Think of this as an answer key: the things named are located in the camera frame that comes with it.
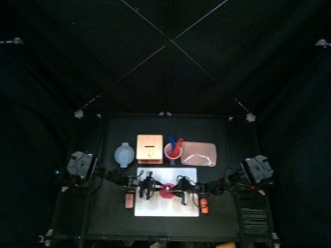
orange object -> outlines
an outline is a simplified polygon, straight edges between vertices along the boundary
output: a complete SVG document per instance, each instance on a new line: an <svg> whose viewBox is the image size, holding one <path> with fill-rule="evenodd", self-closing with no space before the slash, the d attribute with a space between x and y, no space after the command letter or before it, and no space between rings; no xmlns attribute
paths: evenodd
<svg viewBox="0 0 331 248"><path fill-rule="evenodd" d="M209 201L206 198L201 199L201 208L202 208L202 213L210 213L210 207L209 207Z"/></svg>

orange box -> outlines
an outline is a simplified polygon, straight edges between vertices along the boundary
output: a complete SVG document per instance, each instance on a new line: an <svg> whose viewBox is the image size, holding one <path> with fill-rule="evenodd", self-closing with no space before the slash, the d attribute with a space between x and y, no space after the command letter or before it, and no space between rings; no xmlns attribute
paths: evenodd
<svg viewBox="0 0 331 248"><path fill-rule="evenodd" d="M138 135L137 158L139 164L163 163L163 136Z"/></svg>

black table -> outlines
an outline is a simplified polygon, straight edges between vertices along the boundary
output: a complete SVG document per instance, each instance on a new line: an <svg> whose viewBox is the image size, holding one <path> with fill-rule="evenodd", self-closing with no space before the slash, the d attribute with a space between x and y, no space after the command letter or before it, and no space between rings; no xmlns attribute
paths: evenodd
<svg viewBox="0 0 331 248"><path fill-rule="evenodd" d="M255 125L243 117L141 114L105 114L78 120L68 154L78 150L91 152L99 156L103 166L110 170L119 169L114 152L125 141L137 150L141 134L163 135L165 145L170 136L217 144L218 165L214 168L197 167L199 182L218 180L229 167L238 168L245 158L261 154ZM137 175L138 167L153 165L139 165L135 160L122 172ZM165 159L163 165L157 167L171 165ZM186 166L178 161L177 167ZM238 222L238 199L230 192L210 197L210 214L199 217L135 217L135 210L125 207L126 193L125 187L98 178L95 188L87 194L60 192L54 238L75 238L80 245L86 239L239 242L246 238ZM270 217L266 197L263 205Z"/></svg>

